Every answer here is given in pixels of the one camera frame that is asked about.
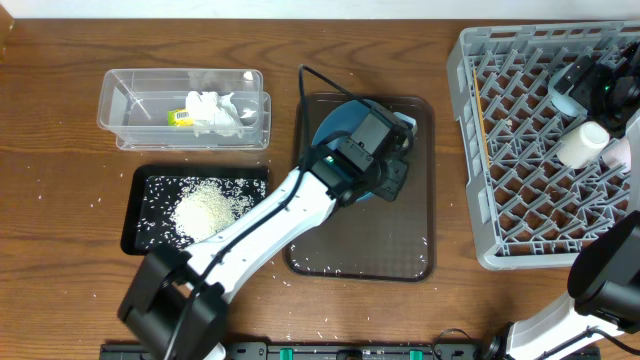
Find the wooden chopstick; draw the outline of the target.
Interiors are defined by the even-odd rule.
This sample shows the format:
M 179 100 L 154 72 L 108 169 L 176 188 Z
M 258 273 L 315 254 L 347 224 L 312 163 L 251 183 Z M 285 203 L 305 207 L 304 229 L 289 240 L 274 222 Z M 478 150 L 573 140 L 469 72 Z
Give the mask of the wooden chopstick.
M 482 109 L 481 96 L 480 96 L 481 88 L 479 87 L 478 75 L 477 75 L 476 68 L 472 69 L 472 75 L 473 75 L 473 81 L 474 81 L 474 95 L 475 95 L 476 107 L 477 107 L 477 112 L 478 112 L 478 117 L 479 117 L 479 124 L 480 124 L 479 127 L 480 127 L 480 131 L 481 131 L 482 145 L 483 145 L 484 152 L 485 152 L 485 159 L 486 159 L 487 168 L 489 169 L 491 167 L 491 159 L 490 159 L 490 153 L 489 153 L 486 129 L 485 129 L 485 126 L 484 126 L 484 113 L 483 113 L 483 109 Z

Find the yellow snack wrapper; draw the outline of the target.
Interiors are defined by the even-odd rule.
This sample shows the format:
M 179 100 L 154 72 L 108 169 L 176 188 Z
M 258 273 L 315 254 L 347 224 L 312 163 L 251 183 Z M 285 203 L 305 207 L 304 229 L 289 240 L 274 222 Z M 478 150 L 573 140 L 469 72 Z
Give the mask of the yellow snack wrapper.
M 167 122 L 169 126 L 187 127 L 193 126 L 195 120 L 186 109 L 177 109 L 167 112 Z

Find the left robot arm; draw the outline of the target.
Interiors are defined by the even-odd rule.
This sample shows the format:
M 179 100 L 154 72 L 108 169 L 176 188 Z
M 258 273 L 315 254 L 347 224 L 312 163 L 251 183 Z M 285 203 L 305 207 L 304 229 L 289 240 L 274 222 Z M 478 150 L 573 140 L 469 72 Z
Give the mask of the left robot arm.
M 371 193 L 397 198 L 417 124 L 375 105 L 347 130 L 308 146 L 266 199 L 220 233 L 148 253 L 118 317 L 154 359 L 223 359 L 228 308 L 271 257 L 338 208 Z

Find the white plastic cup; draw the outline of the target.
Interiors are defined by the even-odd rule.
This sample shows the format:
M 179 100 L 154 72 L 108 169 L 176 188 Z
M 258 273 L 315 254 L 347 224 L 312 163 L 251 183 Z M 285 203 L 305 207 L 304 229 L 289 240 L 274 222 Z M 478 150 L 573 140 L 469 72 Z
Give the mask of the white plastic cup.
M 595 160 L 608 145 L 608 131 L 594 121 L 588 121 L 564 135 L 557 152 L 559 161 L 571 169 L 582 169 Z

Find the white tissue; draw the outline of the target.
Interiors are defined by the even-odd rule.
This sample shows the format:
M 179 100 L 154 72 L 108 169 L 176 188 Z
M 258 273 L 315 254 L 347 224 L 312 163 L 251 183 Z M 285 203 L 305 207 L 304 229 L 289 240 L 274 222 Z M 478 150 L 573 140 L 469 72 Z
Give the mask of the white tissue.
M 222 136 L 233 136 L 243 126 L 237 108 L 231 101 L 234 95 L 234 92 L 222 96 L 215 91 L 189 92 L 185 101 L 189 125 L 214 127 L 222 129 Z

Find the pink plastic cup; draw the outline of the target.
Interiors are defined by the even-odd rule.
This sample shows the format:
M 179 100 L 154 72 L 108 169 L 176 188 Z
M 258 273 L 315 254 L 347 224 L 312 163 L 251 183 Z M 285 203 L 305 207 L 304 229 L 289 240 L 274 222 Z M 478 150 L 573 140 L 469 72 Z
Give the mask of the pink plastic cup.
M 602 160 L 609 168 L 622 167 L 623 173 L 631 171 L 631 149 L 627 137 L 617 140 L 602 154 Z

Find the pile of white rice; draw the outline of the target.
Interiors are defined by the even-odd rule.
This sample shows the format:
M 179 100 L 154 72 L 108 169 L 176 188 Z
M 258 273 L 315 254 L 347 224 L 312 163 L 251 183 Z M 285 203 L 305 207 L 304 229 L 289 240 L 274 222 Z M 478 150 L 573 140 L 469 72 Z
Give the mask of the pile of white rice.
M 136 249 L 168 244 L 183 249 L 221 232 L 266 196 L 256 178 L 152 176 L 134 226 Z

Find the light blue bowl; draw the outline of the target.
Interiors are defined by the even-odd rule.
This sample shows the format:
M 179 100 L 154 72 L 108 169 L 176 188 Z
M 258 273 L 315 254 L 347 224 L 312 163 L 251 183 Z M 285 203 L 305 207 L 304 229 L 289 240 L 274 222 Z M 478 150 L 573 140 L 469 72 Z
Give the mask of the light blue bowl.
M 561 113 L 567 116 L 586 116 L 587 110 L 582 105 L 569 95 L 563 95 L 555 89 L 555 86 L 559 83 L 560 79 L 566 74 L 569 68 L 570 65 L 566 65 L 562 70 L 558 71 L 550 78 L 548 83 L 548 93 L 550 94 L 551 103 Z

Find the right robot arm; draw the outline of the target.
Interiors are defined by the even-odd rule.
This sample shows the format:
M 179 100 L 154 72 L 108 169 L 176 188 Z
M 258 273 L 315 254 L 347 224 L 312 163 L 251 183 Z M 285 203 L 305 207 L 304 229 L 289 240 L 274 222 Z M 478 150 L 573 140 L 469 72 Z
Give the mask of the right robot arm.
M 589 118 L 562 139 L 563 164 L 582 167 L 617 139 L 620 152 L 610 164 L 632 176 L 626 215 L 577 256 L 566 292 L 531 318 L 507 324 L 486 359 L 579 358 L 600 339 L 639 353 L 618 339 L 639 330 L 639 45 L 629 45 L 621 59 L 612 68 L 583 56 L 551 78 L 549 94 L 563 113 Z

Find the dark blue plate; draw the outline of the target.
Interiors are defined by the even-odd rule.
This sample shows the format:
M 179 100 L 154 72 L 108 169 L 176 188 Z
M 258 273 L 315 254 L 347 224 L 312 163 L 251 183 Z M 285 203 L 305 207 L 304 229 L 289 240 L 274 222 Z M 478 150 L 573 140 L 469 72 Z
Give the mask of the dark blue plate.
M 346 131 L 348 133 L 353 133 L 364 121 L 365 117 L 368 114 L 368 108 L 360 104 L 356 100 L 351 100 L 342 105 L 339 105 L 336 109 L 331 111 L 329 115 L 320 123 L 311 140 L 311 144 L 317 145 L 321 140 L 324 140 L 336 131 Z M 415 138 L 415 135 L 417 133 L 416 120 L 401 112 L 393 112 L 393 114 L 409 127 L 412 133 L 412 137 Z M 357 201 L 366 201 L 373 196 L 374 194 L 369 192 L 362 195 Z

